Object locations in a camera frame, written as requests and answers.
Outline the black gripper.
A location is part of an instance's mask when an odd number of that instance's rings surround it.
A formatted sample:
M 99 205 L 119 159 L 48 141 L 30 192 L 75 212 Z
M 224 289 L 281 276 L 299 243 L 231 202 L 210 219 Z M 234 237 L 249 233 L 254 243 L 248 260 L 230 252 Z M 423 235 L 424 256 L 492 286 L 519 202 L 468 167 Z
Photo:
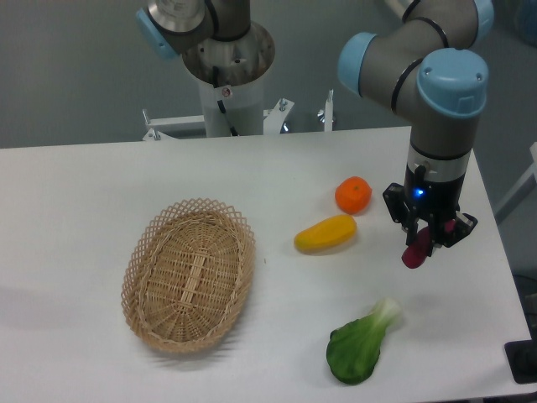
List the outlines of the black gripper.
M 449 248 L 471 234 L 477 219 L 460 210 L 459 198 L 470 153 L 442 159 L 409 146 L 404 183 L 390 184 L 383 199 L 393 222 L 406 233 L 406 245 L 417 240 L 419 221 L 429 230 L 427 254 Z

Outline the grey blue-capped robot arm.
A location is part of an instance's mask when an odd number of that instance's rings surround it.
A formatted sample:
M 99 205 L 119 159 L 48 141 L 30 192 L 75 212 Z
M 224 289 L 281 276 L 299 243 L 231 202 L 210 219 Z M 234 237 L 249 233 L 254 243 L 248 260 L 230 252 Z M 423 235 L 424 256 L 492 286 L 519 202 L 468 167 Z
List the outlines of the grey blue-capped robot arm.
M 151 1 L 136 14 L 155 52 L 180 56 L 196 79 L 210 137 L 278 133 L 283 120 L 263 110 L 263 79 L 274 41 L 251 19 L 247 1 Z M 383 192 L 406 232 L 406 255 L 449 248 L 476 227 L 459 206 L 488 68 L 472 46 L 491 28 L 489 1 L 411 1 L 386 37 L 360 33 L 344 45 L 340 83 L 410 122 L 403 184 Z

